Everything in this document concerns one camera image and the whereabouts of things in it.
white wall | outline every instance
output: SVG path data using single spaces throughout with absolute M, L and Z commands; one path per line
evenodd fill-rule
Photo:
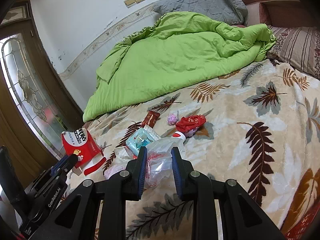
M 31 0 L 40 38 L 58 73 L 62 73 L 108 24 L 111 26 L 157 0 L 146 0 L 131 8 L 123 1 Z

green blanket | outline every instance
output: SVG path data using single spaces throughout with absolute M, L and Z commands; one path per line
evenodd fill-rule
M 275 40 L 265 24 L 238 28 L 198 13 L 167 13 L 111 50 L 83 120 L 261 61 Z

gray quilted pillow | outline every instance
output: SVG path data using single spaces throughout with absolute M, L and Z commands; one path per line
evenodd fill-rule
M 160 14 L 189 11 L 207 15 L 229 25 L 247 25 L 248 10 L 242 0 L 160 0 L 154 4 Z

white bottle cap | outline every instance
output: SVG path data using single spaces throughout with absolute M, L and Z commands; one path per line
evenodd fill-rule
M 184 134 L 182 132 L 176 131 L 171 137 L 173 138 L 181 138 L 183 140 L 183 142 L 186 141 L 186 137 L 184 136 Z

yellow footprint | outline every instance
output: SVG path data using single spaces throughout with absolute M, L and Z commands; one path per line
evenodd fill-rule
M 76 150 L 73 152 L 73 154 L 75 154 L 75 155 L 79 155 L 79 153 L 81 153 L 81 151 L 78 150 L 78 149 L 76 149 Z

